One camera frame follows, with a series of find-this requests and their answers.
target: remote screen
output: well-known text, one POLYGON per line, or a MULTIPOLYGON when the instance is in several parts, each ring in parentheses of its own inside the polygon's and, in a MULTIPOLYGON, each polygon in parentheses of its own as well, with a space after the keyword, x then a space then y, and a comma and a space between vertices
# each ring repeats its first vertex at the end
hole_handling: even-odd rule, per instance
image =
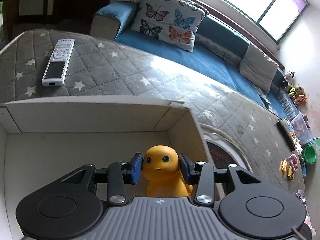
POLYGON ((65 62, 61 62, 61 61, 51 62, 49 64, 47 73, 45 74, 45 79, 47 79, 47 78, 61 78, 64 64, 65 64, 65 62))

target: window frame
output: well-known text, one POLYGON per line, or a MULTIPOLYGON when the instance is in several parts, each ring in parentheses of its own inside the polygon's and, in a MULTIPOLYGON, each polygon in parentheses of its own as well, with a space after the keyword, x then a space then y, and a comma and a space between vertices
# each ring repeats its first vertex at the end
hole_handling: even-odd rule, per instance
POLYGON ((234 9, 236 9, 238 12, 240 12, 241 14, 243 14, 245 17, 247 17, 250 21, 252 21, 253 23, 255 23, 255 25, 257 25, 265 34, 267 34, 275 44, 279 44, 282 39, 288 34, 288 32, 291 30, 291 28, 294 26, 294 24, 297 22, 297 20, 300 18, 301 14, 304 12, 304 10, 309 7, 309 3, 307 2, 307 0, 305 0, 306 2, 306 7, 297 15, 297 17, 292 21, 292 23, 288 26, 288 28, 284 31, 284 33, 280 36, 280 38, 278 40, 276 40, 264 27, 262 27, 260 25, 261 20, 263 19, 263 17, 267 14, 267 12, 269 11, 269 9, 271 8, 271 6, 275 3, 276 0, 272 0, 270 2, 270 4, 268 5, 268 7, 264 10, 263 14, 260 16, 260 18, 255 21, 253 20, 249 15, 247 15, 244 11, 242 11, 241 9, 239 9, 237 6, 235 6, 234 4, 230 3, 228 0, 223 0, 224 2, 226 2, 228 5, 230 5, 231 7, 233 7, 234 9))

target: orange butterfly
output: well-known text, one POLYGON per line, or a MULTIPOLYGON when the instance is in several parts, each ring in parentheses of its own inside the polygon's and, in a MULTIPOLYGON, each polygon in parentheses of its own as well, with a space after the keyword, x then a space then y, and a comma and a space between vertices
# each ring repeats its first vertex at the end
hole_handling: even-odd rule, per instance
POLYGON ((186 44, 190 43, 190 38, 191 38, 191 31, 187 31, 185 33, 178 33, 177 30, 175 28, 173 28, 172 26, 169 27, 169 38, 172 41, 176 41, 177 39, 180 40, 182 39, 186 44))

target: green bowl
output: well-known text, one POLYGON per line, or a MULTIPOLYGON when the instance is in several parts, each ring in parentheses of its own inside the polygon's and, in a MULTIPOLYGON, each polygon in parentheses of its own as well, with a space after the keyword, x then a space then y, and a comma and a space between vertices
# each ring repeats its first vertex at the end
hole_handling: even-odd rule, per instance
POLYGON ((315 161, 317 159, 316 150, 310 145, 305 147, 302 155, 303 155, 304 160, 309 164, 315 163, 315 161))

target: plush toy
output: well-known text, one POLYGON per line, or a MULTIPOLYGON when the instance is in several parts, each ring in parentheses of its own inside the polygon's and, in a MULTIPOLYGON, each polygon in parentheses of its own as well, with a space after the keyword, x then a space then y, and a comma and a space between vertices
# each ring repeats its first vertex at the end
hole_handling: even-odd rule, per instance
POLYGON ((299 96, 293 96, 292 100, 293 103, 297 106, 298 104, 300 104, 301 102, 305 102, 308 98, 306 97, 305 94, 299 95, 299 96))
POLYGON ((291 84, 288 84, 285 87, 285 91, 287 91, 290 98, 292 98, 293 96, 298 97, 299 95, 302 95, 305 93, 303 87, 301 87, 301 86, 293 87, 291 84))
POLYGON ((288 82, 288 84, 292 85, 292 79, 295 75, 295 72, 292 70, 288 71, 286 74, 284 74, 284 80, 288 82))
POLYGON ((176 151, 168 146, 151 147, 144 155, 142 174, 149 180, 148 197, 189 197, 192 186, 186 185, 176 151))

